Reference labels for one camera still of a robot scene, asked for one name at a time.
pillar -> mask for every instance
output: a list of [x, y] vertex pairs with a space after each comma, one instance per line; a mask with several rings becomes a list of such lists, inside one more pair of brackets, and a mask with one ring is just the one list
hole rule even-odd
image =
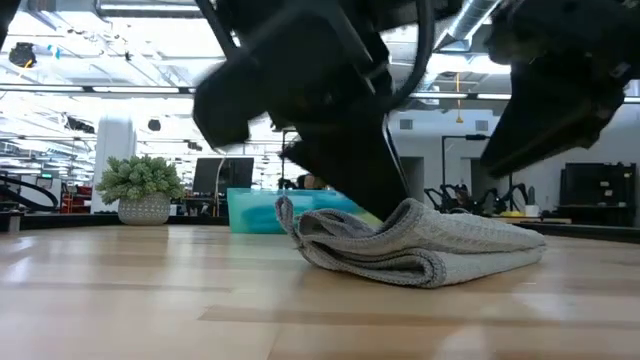
[[96, 185], [102, 181], [102, 173], [108, 168], [107, 159], [128, 159], [136, 154], [136, 127], [130, 113], [126, 111], [108, 111], [98, 123], [98, 143], [96, 144], [96, 165], [93, 175], [93, 194], [91, 213], [117, 211], [118, 202], [105, 205]]
[[629, 96], [640, 96], [640, 80], [631, 80], [629, 83], [629, 90], [627, 91]]

wall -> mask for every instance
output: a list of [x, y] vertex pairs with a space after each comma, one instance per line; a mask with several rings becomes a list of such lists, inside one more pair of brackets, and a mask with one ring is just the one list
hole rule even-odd
[[[574, 149], [532, 165], [515, 173], [514, 182], [534, 186], [540, 207], [553, 209], [560, 198], [560, 171], [568, 162], [623, 162], [640, 165], [640, 107], [621, 107], [591, 149]], [[636, 201], [640, 201], [638, 195], [640, 194], [636, 194]]]
[[404, 170], [409, 186], [409, 196], [417, 200], [424, 199], [424, 158], [401, 157], [400, 164]]
[[[469, 135], [482, 133], [490, 135], [498, 118], [491, 110], [462, 110], [462, 124], [456, 123], [457, 111], [407, 111], [394, 113], [390, 117], [389, 129], [400, 157], [424, 158], [424, 188], [438, 188], [442, 183], [441, 137], [443, 135]], [[412, 130], [400, 130], [400, 119], [412, 119]], [[476, 131], [476, 120], [489, 121], [489, 130]], [[464, 139], [446, 140], [446, 179], [449, 183], [470, 184], [470, 166], [463, 167], [464, 159], [476, 158], [482, 154], [485, 142], [471, 142]]]
[[[389, 127], [401, 157], [424, 157], [424, 187], [438, 187], [442, 182], [440, 139], [442, 135], [475, 134], [475, 120], [489, 120], [490, 135], [498, 118], [487, 110], [463, 110], [463, 124], [455, 122], [457, 111], [409, 111], [391, 116]], [[400, 130], [399, 119], [414, 120], [413, 130]], [[471, 182], [468, 159], [479, 157], [482, 142], [449, 139], [445, 146], [446, 179], [448, 183]], [[589, 150], [574, 149], [513, 174], [514, 183], [523, 182], [536, 189], [536, 200], [542, 209], [552, 210], [559, 202], [560, 171], [567, 162], [624, 162], [640, 165], [640, 106], [620, 108], [600, 140]], [[506, 190], [506, 179], [501, 182]], [[640, 184], [637, 201], [640, 203]]]

cloth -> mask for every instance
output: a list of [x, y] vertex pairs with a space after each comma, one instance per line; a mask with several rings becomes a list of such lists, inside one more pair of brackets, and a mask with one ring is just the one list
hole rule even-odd
[[332, 209], [294, 219], [287, 197], [278, 199], [276, 214], [310, 263], [400, 286], [462, 283], [537, 263], [545, 250], [544, 236], [535, 231], [470, 214], [441, 214], [414, 199], [378, 229]]

yellow object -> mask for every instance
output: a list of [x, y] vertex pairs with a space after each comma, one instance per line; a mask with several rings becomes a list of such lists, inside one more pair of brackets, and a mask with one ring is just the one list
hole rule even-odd
[[502, 214], [500, 214], [500, 216], [502, 216], [502, 217], [524, 217], [524, 213], [521, 213], [520, 211], [505, 211]]
[[33, 64], [33, 60], [27, 61], [27, 63], [24, 65], [24, 68], [22, 68], [22, 70], [20, 71], [18, 79], [22, 78], [22, 75], [24, 75], [25, 71], [29, 70], [29, 66], [31, 66], [31, 64]]
[[364, 214], [359, 214], [358, 217], [360, 218], [360, 220], [364, 221], [365, 223], [367, 223], [367, 225], [371, 225], [371, 226], [380, 226], [382, 225], [382, 221], [380, 221], [377, 217], [375, 217], [373, 214], [371, 213], [364, 213]]
[[[460, 73], [458, 73], [458, 75], [456, 75], [456, 92], [460, 92]], [[456, 122], [458, 124], [463, 124], [464, 120], [462, 120], [462, 115], [461, 115], [461, 110], [460, 108], [462, 107], [462, 104], [460, 102], [460, 99], [458, 99], [458, 118], [456, 119]]]

fluorescent light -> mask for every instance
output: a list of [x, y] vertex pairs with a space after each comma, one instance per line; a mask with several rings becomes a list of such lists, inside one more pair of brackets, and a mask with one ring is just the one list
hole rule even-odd
[[178, 94], [180, 89], [171, 87], [146, 87], [146, 86], [94, 86], [96, 92], [112, 93], [153, 93], [153, 94]]
[[82, 86], [66, 85], [0, 85], [0, 91], [83, 92]]
[[10, 174], [40, 174], [39, 169], [5, 169], [5, 171]]
[[413, 93], [411, 97], [414, 99], [465, 99], [467, 94], [424, 92]]
[[114, 11], [200, 11], [194, 5], [100, 5], [100, 10]]
[[0, 165], [4, 165], [4, 166], [20, 166], [20, 165], [22, 165], [22, 162], [20, 162], [19, 160], [15, 160], [15, 159], [2, 158], [2, 159], [0, 159]]
[[478, 94], [478, 100], [509, 100], [511, 94]]

